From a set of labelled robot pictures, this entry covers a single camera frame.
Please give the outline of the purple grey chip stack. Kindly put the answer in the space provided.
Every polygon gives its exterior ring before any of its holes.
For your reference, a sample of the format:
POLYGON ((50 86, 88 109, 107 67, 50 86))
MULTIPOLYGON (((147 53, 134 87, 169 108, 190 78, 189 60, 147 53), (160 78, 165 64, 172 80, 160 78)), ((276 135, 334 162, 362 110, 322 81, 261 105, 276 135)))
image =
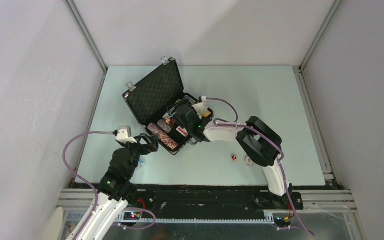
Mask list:
POLYGON ((156 124, 161 130, 163 130, 166 134, 170 133, 173 127, 166 122, 165 119, 160 119, 156 124))

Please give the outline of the black poker set case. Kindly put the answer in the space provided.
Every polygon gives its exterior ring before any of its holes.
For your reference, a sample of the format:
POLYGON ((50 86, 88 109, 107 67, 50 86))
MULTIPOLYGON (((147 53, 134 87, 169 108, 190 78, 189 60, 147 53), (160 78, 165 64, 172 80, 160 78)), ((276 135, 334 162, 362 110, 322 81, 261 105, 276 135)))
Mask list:
MULTIPOLYGON (((169 112, 173 115, 175 107, 181 104, 194 105, 201 100, 201 97, 197 98, 186 92, 177 60, 173 57, 162 58, 160 66, 138 83, 129 82, 127 86, 129 89, 123 94, 123 98, 138 123, 150 135, 154 135, 147 129, 150 123, 157 125, 165 113, 169 112)), ((214 111, 210 108, 208 110, 212 112, 208 117, 212 120, 214 111)), ((174 151, 169 150, 159 140, 159 144, 172 155, 176 155, 191 141, 197 142, 190 135, 182 136, 177 132, 177 127, 179 125, 175 123, 171 132, 167 133, 178 144, 174 151)))

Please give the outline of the white red chip stack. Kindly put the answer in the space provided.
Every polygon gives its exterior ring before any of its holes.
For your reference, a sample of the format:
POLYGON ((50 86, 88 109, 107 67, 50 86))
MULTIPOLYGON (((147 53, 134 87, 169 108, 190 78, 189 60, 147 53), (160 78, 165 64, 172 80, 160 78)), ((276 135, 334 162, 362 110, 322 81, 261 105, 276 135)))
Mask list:
POLYGON ((244 159, 244 162, 247 166, 252 166, 254 164, 254 162, 251 160, 250 157, 246 156, 245 159, 244 159))

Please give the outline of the blue patterned card deck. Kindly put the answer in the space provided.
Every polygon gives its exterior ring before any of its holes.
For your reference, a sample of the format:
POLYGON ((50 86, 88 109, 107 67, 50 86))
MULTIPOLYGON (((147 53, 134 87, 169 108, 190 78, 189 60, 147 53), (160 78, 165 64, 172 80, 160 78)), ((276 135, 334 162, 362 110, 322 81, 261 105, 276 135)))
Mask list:
POLYGON ((172 115, 170 112, 166 112, 166 113, 163 115, 162 118, 164 119, 164 121, 165 121, 168 125, 170 125, 170 126, 172 126, 172 127, 176 124, 175 119, 174 119, 173 115, 172 115))

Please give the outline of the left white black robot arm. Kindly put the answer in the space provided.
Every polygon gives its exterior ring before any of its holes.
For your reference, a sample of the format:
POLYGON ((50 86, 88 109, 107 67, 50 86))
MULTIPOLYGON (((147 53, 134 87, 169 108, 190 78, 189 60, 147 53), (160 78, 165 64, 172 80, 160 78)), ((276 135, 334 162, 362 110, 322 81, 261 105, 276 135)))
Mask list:
POLYGON ((133 208, 138 202, 137 186, 131 183, 131 178, 141 156, 158 151, 159 137, 145 133, 131 137, 122 131, 113 131, 112 135, 121 147, 113 152, 108 170, 98 187, 94 187, 69 165, 66 166, 94 192, 94 200, 68 236, 69 240, 102 240, 119 214, 126 208, 133 208))

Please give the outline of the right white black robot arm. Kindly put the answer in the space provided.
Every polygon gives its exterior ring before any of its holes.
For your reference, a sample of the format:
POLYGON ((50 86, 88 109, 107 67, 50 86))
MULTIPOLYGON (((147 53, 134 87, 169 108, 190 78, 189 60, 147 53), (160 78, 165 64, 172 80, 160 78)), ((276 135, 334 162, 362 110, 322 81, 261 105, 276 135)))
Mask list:
POLYGON ((291 183, 286 177, 282 161, 281 137, 256 116, 245 123, 204 117, 208 112, 205 102, 175 107, 175 122, 197 142, 237 142, 256 165, 262 167, 271 193, 271 204, 284 209, 291 202, 291 183))

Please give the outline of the red playing card deck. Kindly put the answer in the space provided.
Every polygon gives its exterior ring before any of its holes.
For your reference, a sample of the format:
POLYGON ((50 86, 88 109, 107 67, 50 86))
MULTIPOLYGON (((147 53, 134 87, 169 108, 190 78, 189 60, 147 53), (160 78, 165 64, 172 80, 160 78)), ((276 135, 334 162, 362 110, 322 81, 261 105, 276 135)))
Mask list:
POLYGON ((184 137, 187 137, 189 135, 189 133, 187 132, 187 130, 185 128, 182 128, 180 126, 178 126, 176 128, 176 131, 179 132, 182 136, 184 137))

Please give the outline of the red white chip row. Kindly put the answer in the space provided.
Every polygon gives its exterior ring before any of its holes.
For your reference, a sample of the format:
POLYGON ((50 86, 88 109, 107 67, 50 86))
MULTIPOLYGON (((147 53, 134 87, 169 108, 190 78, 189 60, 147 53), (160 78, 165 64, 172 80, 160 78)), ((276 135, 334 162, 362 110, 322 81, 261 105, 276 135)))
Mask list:
POLYGON ((158 135, 158 139, 170 150, 174 151, 178 144, 154 123, 146 127, 152 134, 158 135))

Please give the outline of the yellow poker chip stack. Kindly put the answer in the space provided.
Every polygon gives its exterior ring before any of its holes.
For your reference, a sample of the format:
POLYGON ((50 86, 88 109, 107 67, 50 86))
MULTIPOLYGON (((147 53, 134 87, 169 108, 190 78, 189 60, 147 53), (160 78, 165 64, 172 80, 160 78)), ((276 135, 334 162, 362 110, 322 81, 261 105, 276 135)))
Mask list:
POLYGON ((202 116, 203 116, 204 118, 208 118, 209 116, 211 116, 211 114, 212 114, 212 112, 209 111, 209 110, 207 110, 206 112, 204 112, 204 113, 202 114, 202 116))

